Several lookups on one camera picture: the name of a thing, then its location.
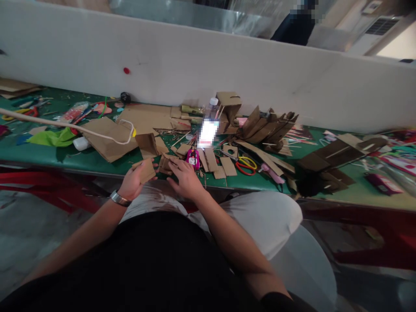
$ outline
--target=scissors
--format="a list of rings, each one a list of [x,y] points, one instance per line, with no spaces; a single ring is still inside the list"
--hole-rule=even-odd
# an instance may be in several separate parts
[[[244,174],[246,176],[253,176],[253,175],[256,174],[257,164],[251,158],[245,157],[245,156],[243,156],[243,157],[234,157],[234,156],[224,152],[223,150],[220,150],[220,152],[223,153],[224,155],[230,157],[232,160],[234,160],[236,168],[242,174]],[[246,172],[242,168],[249,169],[251,172]]]
[[[47,102],[49,102],[49,100],[42,101],[42,102],[40,102],[38,104],[35,104],[35,105],[33,105],[29,108],[23,108],[23,109],[20,109],[20,110],[15,110],[15,113],[23,114],[23,115],[26,115],[26,116],[38,117],[39,116],[38,107],[42,106],[43,104],[46,104]],[[5,121],[10,121],[10,120],[13,120],[15,118],[11,117],[11,116],[3,115],[1,117],[1,119],[5,120]]]

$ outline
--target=black shirt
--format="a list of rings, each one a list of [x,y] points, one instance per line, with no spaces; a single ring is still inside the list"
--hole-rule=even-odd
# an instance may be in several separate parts
[[[204,232],[175,212],[126,220],[61,271],[23,285],[0,311],[297,311],[258,301]]]

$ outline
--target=white partition board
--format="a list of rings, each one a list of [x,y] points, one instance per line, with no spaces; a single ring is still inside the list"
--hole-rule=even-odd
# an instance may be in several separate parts
[[[0,30],[6,78],[165,105],[236,91],[243,114],[354,132],[416,124],[416,68],[402,64],[25,1],[0,1]]]

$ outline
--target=hand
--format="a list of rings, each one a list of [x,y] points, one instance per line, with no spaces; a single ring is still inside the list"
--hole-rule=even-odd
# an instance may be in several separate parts
[[[124,197],[129,201],[133,201],[137,196],[139,196],[140,192],[143,189],[143,183],[140,181],[140,173],[143,170],[143,164],[141,163],[140,166],[137,166],[136,169],[130,168],[127,171],[124,179],[123,184],[121,185],[120,189],[118,190],[118,195]],[[157,177],[153,177],[151,181],[157,180]]]
[[[167,178],[176,193],[192,201],[195,201],[202,193],[205,193],[205,189],[190,163],[172,158],[169,161],[169,167],[179,180],[178,185],[172,178]]]

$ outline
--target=metal watch strap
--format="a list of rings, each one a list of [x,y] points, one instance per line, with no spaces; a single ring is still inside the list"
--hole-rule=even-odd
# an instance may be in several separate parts
[[[110,198],[116,203],[119,204],[121,206],[124,207],[128,207],[131,204],[131,201],[125,199],[124,197],[121,197],[120,195],[118,195],[117,193],[118,190],[114,190],[111,195]]]

